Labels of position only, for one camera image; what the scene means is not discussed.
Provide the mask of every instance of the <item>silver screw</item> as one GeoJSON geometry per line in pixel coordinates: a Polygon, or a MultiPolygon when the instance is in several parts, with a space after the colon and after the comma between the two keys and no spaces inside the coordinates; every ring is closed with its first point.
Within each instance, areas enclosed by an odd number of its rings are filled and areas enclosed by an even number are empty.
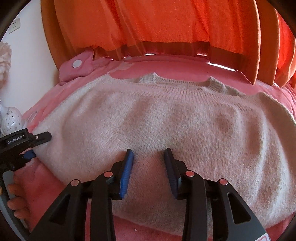
{"type": "Polygon", "coordinates": [[[193,177],[194,176],[194,172],[193,171],[186,171],[185,175],[188,177],[193,177]]]}
{"type": "Polygon", "coordinates": [[[220,184],[222,184],[222,185],[227,185],[228,184],[228,181],[226,180],[226,179],[224,179],[224,178],[222,178],[222,179],[220,179],[220,184]]]}
{"type": "Polygon", "coordinates": [[[75,187],[79,184],[79,180],[75,179],[71,181],[71,186],[75,187]]]}
{"type": "Polygon", "coordinates": [[[113,173],[112,172],[105,172],[104,177],[112,177],[113,173]]]}

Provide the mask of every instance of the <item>white wall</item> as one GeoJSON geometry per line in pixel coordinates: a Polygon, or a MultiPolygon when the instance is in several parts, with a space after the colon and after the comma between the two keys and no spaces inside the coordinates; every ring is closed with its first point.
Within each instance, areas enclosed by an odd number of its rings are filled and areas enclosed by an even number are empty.
{"type": "Polygon", "coordinates": [[[32,0],[17,16],[20,28],[4,35],[12,49],[7,85],[0,90],[4,106],[23,114],[58,82],[58,70],[45,39],[40,0],[32,0]]]}

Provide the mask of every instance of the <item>white ceramic vase with black dots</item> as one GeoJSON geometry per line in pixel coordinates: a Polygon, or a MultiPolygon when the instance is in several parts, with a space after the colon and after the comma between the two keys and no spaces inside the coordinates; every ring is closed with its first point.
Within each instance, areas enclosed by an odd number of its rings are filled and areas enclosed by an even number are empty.
{"type": "Polygon", "coordinates": [[[15,107],[5,107],[0,103],[1,133],[6,136],[19,131],[24,126],[21,112],[15,107]]]}

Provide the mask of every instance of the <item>fluffy beige stuffed animal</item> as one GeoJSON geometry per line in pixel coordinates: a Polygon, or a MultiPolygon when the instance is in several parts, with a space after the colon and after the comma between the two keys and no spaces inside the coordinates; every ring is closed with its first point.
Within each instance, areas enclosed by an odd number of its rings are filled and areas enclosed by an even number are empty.
{"type": "Polygon", "coordinates": [[[7,43],[0,42],[0,88],[7,80],[11,65],[11,48],[7,43]]]}

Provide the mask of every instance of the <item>pink fabric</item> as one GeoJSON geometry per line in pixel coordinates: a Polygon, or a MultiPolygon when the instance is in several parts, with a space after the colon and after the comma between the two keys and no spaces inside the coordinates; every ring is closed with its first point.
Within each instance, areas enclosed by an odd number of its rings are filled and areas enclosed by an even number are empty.
{"type": "MultiPolygon", "coordinates": [[[[255,86],[253,86],[242,73],[209,65],[207,59],[202,57],[151,55],[128,57],[124,61],[102,58],[91,62],[89,60],[92,57],[93,52],[87,51],[61,66],[60,85],[52,88],[36,105],[24,114],[24,118],[28,119],[37,111],[36,117],[28,123],[29,131],[32,131],[40,121],[44,120],[71,93],[106,73],[109,73],[114,78],[133,78],[156,72],[159,76],[165,78],[196,82],[205,81],[209,76],[213,76],[224,84],[230,85],[246,94],[264,91],[285,105],[294,118],[296,117],[294,110],[296,95],[290,85],[278,88],[257,81],[255,86]],[[82,60],[83,64],[75,70],[72,64],[77,59],[82,60]]],[[[25,168],[15,172],[15,174],[19,177],[21,185],[25,189],[28,206],[31,211],[29,226],[33,229],[49,205],[62,191],[64,185],[37,159],[25,168]]],[[[281,235],[292,217],[293,215],[268,229],[272,240],[276,240],[281,235]]],[[[88,231],[86,237],[89,240],[89,219],[87,220],[88,231]]],[[[118,241],[133,239],[139,241],[181,240],[179,236],[172,236],[157,230],[141,227],[118,217],[114,217],[114,223],[118,241]]]]}

